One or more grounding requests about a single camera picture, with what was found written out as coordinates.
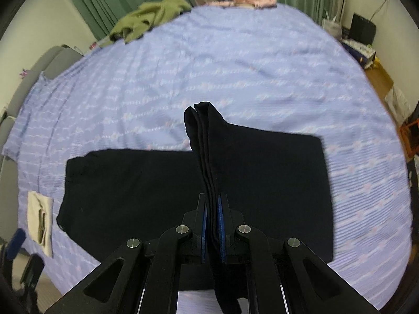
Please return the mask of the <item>black pants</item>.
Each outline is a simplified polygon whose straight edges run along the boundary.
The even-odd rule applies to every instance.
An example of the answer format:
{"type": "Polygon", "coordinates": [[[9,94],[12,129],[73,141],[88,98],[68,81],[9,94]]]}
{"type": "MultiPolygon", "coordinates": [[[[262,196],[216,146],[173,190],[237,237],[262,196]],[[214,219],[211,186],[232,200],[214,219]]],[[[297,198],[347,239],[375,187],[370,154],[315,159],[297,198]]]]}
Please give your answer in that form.
{"type": "Polygon", "coordinates": [[[174,313],[178,291],[214,289],[225,313],[249,298],[283,311],[280,249],[291,237],[334,256],[332,197],[321,140],[226,122],[203,102],[184,114],[188,152],[100,150],[68,160],[58,226],[100,265],[53,313],[174,313]],[[192,255],[183,216],[207,204],[207,258],[192,255]],[[218,196],[245,223],[222,263],[218,196]]]}

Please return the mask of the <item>beige folded cloth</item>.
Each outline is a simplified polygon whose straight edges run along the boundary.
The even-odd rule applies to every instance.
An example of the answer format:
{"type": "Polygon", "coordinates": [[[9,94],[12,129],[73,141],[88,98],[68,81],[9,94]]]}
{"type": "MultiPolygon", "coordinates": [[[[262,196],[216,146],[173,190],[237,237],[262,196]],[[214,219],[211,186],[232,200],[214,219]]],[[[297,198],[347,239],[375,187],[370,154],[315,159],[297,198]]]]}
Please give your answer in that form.
{"type": "Polygon", "coordinates": [[[53,199],[28,191],[27,224],[31,239],[52,258],[53,199]]]}

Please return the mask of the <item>lavender floral bed sheet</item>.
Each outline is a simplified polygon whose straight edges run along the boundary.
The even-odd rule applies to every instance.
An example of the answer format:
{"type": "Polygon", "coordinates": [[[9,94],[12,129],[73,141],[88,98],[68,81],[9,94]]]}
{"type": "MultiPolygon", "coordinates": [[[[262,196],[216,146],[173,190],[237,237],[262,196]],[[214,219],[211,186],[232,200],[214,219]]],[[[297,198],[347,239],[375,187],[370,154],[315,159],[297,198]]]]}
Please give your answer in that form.
{"type": "Polygon", "coordinates": [[[335,234],[332,268],[377,308],[411,250],[410,190],[395,126],[352,56],[308,16],[197,7],[141,39],[43,68],[4,146],[18,165],[18,221],[28,191],[64,195],[65,164],[113,149],[188,150],[188,106],[209,101],[230,123],[307,133],[324,145],[335,234]]]}

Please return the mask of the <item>orange stool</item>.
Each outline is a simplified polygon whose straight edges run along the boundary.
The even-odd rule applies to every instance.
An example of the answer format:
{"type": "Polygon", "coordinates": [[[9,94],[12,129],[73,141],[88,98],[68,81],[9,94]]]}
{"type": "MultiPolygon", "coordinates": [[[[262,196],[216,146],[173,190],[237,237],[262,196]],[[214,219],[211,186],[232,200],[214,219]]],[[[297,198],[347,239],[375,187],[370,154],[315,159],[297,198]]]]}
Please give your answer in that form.
{"type": "Polygon", "coordinates": [[[403,123],[399,132],[408,158],[413,159],[418,154],[418,119],[411,123],[403,123]]]}

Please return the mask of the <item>olive green garment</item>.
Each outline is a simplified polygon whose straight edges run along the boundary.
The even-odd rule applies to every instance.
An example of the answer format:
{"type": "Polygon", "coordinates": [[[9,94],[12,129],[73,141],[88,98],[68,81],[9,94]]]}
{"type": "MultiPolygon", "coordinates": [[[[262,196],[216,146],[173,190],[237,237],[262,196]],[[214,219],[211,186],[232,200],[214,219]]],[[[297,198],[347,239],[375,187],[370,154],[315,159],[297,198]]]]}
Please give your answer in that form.
{"type": "Polygon", "coordinates": [[[144,2],[136,10],[119,19],[109,35],[97,44],[100,48],[104,48],[120,39],[128,44],[143,37],[154,28],[191,11],[192,6],[186,0],[144,2]]]}

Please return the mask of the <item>white plastic bag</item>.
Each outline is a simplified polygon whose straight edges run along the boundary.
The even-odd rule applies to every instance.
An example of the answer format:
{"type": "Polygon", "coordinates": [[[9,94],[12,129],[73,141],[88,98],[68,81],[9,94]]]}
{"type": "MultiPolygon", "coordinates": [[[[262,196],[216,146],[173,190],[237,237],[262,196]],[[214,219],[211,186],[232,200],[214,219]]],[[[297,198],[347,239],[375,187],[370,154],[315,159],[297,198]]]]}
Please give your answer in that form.
{"type": "Polygon", "coordinates": [[[413,112],[408,99],[401,89],[395,86],[386,94],[384,101],[398,126],[401,126],[413,112]]]}

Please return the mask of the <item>blue white cardboard box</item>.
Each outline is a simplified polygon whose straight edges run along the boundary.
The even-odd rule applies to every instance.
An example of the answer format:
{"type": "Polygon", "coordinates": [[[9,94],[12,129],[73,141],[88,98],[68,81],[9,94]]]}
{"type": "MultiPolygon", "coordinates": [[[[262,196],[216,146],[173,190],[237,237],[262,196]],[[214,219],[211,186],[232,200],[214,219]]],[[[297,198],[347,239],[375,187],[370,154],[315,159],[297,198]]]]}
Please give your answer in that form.
{"type": "Polygon", "coordinates": [[[376,58],[376,50],[373,48],[352,39],[343,39],[341,44],[363,69],[366,70],[373,65],[376,58]]]}

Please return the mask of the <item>white gift bag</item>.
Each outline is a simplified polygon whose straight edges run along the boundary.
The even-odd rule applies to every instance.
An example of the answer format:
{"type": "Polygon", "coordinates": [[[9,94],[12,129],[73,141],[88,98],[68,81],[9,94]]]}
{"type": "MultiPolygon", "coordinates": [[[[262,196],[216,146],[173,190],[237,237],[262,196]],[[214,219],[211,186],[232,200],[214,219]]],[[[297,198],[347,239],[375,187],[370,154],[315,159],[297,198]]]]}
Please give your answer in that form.
{"type": "Polygon", "coordinates": [[[322,19],[322,29],[330,34],[337,41],[341,41],[342,30],[341,23],[336,22],[336,17],[332,19],[326,14],[326,18],[322,19]]]}

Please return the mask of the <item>pink floral pillow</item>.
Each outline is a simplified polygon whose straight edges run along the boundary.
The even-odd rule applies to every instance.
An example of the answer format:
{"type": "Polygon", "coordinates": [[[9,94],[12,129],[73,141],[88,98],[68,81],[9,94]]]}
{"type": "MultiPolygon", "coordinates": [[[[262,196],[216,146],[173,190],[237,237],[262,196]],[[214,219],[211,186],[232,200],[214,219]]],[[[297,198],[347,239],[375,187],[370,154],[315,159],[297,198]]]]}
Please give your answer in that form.
{"type": "Polygon", "coordinates": [[[207,2],[207,5],[213,7],[238,7],[250,9],[269,9],[276,7],[277,0],[218,0],[207,2]]]}

